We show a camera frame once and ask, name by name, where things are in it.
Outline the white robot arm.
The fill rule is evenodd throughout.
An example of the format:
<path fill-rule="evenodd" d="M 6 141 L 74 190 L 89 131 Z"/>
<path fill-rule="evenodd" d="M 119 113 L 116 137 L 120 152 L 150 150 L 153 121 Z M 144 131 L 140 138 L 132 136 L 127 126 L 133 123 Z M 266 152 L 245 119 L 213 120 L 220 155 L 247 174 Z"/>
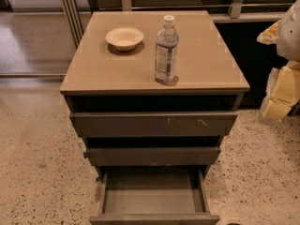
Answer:
<path fill-rule="evenodd" d="M 259 121 L 273 126 L 300 100 L 300 0 L 296 0 L 279 21 L 261 32 L 257 41 L 275 44 L 277 54 L 288 60 L 281 69 L 271 69 L 260 108 Z"/>

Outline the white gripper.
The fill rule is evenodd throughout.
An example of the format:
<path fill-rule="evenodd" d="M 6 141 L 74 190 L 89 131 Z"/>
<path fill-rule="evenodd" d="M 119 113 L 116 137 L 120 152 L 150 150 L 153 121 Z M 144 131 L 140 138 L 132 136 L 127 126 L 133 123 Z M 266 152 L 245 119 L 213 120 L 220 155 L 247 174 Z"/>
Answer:
<path fill-rule="evenodd" d="M 265 45 L 277 44 L 279 25 L 280 20 L 274 22 L 257 36 L 257 41 Z M 300 100 L 300 62 L 289 61 L 281 69 L 273 67 L 268 77 L 266 94 L 273 101 L 266 102 L 262 116 L 282 120 Z"/>

